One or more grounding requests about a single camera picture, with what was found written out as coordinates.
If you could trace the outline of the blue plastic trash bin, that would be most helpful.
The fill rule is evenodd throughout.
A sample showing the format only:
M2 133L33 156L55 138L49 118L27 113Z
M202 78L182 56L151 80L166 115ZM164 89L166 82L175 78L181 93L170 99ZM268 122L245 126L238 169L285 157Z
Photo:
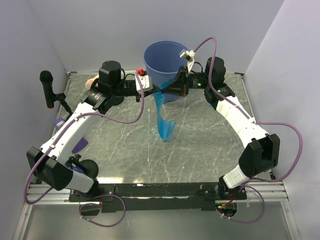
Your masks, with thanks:
M161 87L177 75L181 66L187 64L180 58L180 53L185 50L188 50L186 46L168 40L155 42L146 48L143 61L154 85Z

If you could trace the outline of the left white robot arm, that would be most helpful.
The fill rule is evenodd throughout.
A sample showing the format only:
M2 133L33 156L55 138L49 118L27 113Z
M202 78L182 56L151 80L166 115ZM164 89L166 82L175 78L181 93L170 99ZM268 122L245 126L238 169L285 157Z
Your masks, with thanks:
M68 167L72 149L99 119L106 118L110 108L120 105L125 97L135 97L143 106L148 95L162 90L152 83L143 69L135 71L134 80L126 80L121 64L115 60L104 62L98 75L56 134L40 148L31 147L28 150L26 156L31 170L25 181L26 187L31 176L35 176L57 191L79 191L87 201L98 197L99 182L95 176L98 167L86 168L81 172Z

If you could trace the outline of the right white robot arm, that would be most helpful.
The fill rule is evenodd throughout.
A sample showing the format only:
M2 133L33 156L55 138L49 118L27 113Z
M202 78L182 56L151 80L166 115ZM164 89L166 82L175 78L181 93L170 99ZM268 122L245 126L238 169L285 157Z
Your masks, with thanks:
M164 94L181 97L185 97L190 89L203 89L206 101L227 120L240 138L244 151L238 165L218 180L218 194L223 199L230 199L241 184L278 165L280 138L265 131L244 110L236 94L225 83L224 64L222 58L216 57L212 75L209 75L210 59L202 72L188 73L187 67L181 66L175 77L160 89Z

